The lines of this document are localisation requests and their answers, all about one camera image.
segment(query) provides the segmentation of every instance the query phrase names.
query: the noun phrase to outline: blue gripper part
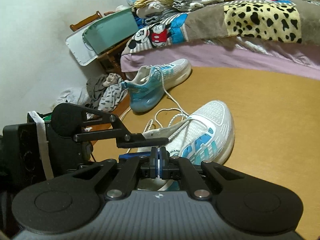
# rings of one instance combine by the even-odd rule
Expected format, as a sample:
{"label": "blue gripper part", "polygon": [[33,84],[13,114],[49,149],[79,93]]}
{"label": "blue gripper part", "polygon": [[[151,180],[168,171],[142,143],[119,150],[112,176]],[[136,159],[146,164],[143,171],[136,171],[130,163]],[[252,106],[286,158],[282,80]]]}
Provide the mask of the blue gripper part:
{"label": "blue gripper part", "polygon": [[160,178],[162,178],[162,154],[161,154],[161,151],[160,151],[160,148],[158,148],[158,157],[160,159],[160,167],[159,167],[159,173],[158,174],[160,176]]}
{"label": "blue gripper part", "polygon": [[[159,154],[160,154],[160,150],[159,149],[157,149],[157,151],[158,151],[158,155],[157,155],[157,159],[156,159],[156,163],[155,163],[155,169],[156,169],[156,176],[158,176],[158,169],[159,169],[159,167],[158,167],[158,160],[159,160]],[[119,159],[130,159],[130,158],[132,158],[132,157],[135,157],[135,156],[140,156],[140,155],[144,155],[144,156],[147,156],[147,157],[150,157],[150,155],[151,155],[151,152],[139,152],[139,153],[126,153],[126,154],[120,154],[119,155]]]}

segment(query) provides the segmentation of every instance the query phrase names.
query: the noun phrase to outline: red clothing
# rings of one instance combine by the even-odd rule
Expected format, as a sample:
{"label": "red clothing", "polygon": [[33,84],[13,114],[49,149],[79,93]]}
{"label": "red clothing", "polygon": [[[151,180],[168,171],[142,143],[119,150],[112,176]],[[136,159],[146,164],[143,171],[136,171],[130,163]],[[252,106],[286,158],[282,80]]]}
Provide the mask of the red clothing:
{"label": "red clothing", "polygon": [[151,40],[155,43],[158,42],[166,42],[167,41],[167,30],[164,30],[161,33],[152,33],[151,34]]}

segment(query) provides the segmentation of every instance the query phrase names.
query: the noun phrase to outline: black round pad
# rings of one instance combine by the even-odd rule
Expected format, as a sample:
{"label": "black round pad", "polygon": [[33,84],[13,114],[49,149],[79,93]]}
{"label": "black round pad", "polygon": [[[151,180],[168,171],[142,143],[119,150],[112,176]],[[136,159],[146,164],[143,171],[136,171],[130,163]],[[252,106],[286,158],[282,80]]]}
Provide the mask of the black round pad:
{"label": "black round pad", "polygon": [[40,234],[60,234],[89,222],[100,208],[100,199],[89,180],[60,177],[27,187],[12,203],[18,223]]}
{"label": "black round pad", "polygon": [[35,201],[38,209],[44,212],[59,212],[67,209],[72,203],[69,193],[63,191],[47,191],[40,194]]}
{"label": "black round pad", "polygon": [[216,202],[220,215],[253,234],[275,235],[294,230],[303,211],[300,198],[287,188],[259,181],[224,189]]}
{"label": "black round pad", "polygon": [[272,212],[276,210],[281,202],[280,199],[268,192],[252,192],[244,196],[245,205],[257,212]]}
{"label": "black round pad", "polygon": [[62,137],[71,137],[82,123],[80,111],[74,110],[74,105],[63,103],[52,111],[51,125],[53,130]]}

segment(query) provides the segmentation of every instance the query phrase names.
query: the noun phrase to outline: wooden chair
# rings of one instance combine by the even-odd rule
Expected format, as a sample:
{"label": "wooden chair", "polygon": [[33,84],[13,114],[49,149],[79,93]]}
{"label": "wooden chair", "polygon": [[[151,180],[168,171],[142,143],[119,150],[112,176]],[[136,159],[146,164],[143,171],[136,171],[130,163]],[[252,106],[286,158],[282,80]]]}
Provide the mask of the wooden chair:
{"label": "wooden chair", "polygon": [[89,16],[88,18],[82,20],[81,22],[78,22],[77,24],[74,24],[74,25],[71,24],[70,29],[75,32],[80,28],[82,28],[83,26],[86,26],[88,23],[101,19],[102,17],[103,16],[101,15],[101,13],[99,11],[96,11],[94,15]]}
{"label": "wooden chair", "polygon": [[[81,22],[79,22],[75,25],[71,24],[70,29],[75,32],[76,30],[82,28],[83,26],[86,26],[87,24],[89,24],[95,20],[101,19],[101,18],[102,18],[101,13],[99,11],[97,11],[94,15],[89,16],[88,18],[82,20]],[[116,59],[116,56],[124,50],[124,48],[127,44],[127,41],[129,39],[130,39],[130,37],[126,38],[123,41],[120,41],[119,43],[117,43],[116,45],[111,47],[110,49],[107,49],[104,53],[98,55],[98,58],[97,58],[97,60],[101,64],[101,66],[106,70],[106,73],[116,73],[116,74],[120,75],[122,77],[122,79],[124,79],[124,80],[126,79],[126,76],[121,71],[120,61],[119,61],[119,59]]]}

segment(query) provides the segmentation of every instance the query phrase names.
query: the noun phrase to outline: white strap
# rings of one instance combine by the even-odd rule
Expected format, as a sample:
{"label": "white strap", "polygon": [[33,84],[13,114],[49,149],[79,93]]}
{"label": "white strap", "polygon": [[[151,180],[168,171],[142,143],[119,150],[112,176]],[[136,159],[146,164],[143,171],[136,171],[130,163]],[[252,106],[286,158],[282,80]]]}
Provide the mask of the white strap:
{"label": "white strap", "polygon": [[37,114],[36,111],[28,112],[28,114],[36,122],[36,125],[37,125],[39,152],[40,152],[40,158],[42,161],[42,167],[44,170],[45,178],[47,180],[53,179],[54,176],[53,176],[50,158],[49,158],[49,147],[48,147],[47,135],[45,131],[44,120]]}

